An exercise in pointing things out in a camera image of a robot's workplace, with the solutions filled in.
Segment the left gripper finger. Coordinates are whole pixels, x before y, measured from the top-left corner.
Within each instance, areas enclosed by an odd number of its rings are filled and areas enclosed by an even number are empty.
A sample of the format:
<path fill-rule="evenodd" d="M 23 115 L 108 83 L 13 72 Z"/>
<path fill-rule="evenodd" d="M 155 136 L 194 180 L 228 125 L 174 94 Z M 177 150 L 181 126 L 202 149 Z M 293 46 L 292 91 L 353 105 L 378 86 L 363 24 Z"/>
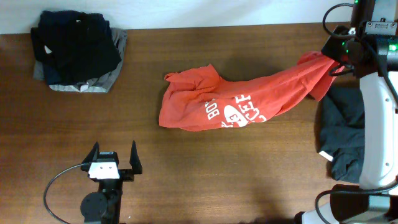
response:
<path fill-rule="evenodd" d="M 135 141 L 132 142 L 129 163 L 134 174 L 142 174 L 142 164 L 137 153 Z"/>
<path fill-rule="evenodd" d="M 99 154 L 99 148 L 100 148 L 99 143 L 95 142 L 93 148 L 88 153 L 88 155 L 84 158 L 82 163 L 90 163 L 90 162 L 97 160 L 97 157 Z"/>

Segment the red printed t-shirt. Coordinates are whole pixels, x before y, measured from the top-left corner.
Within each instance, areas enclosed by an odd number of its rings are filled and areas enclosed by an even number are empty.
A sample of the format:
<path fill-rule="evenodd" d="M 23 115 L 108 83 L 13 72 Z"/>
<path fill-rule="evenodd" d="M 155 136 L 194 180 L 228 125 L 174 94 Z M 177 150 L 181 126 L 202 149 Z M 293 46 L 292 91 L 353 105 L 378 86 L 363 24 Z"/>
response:
<path fill-rule="evenodd" d="M 264 123 L 306 96 L 321 100 L 334 81 L 329 72 L 337 66 L 321 52 L 307 52 L 290 69 L 248 81 L 227 81 L 212 65 L 169 73 L 159 124 L 204 131 Z"/>

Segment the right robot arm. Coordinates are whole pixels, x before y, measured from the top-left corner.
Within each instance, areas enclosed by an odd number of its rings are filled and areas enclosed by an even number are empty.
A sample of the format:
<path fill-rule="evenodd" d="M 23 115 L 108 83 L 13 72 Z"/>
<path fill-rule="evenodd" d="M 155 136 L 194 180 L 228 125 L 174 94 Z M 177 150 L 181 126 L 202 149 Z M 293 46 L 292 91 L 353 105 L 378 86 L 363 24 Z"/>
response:
<path fill-rule="evenodd" d="M 349 4 L 349 27 L 327 30 L 322 53 L 360 80 L 364 102 L 364 164 L 359 185 L 317 195 L 295 223 L 397 223 L 397 1 Z"/>

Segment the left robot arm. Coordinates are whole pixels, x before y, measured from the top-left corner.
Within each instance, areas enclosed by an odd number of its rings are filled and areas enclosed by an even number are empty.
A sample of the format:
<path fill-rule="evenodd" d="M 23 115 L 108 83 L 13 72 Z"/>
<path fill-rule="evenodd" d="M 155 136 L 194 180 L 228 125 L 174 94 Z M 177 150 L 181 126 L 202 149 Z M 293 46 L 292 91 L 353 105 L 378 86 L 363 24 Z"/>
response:
<path fill-rule="evenodd" d="M 134 181 L 142 174 L 142 164 L 136 143 L 131 146 L 130 169 L 119 169 L 118 154 L 114 151 L 101 152 L 98 143 L 83 160 L 82 171 L 98 183 L 98 190 L 88 194 L 81 202 L 80 212 L 85 223 L 119 223 L 123 183 Z"/>

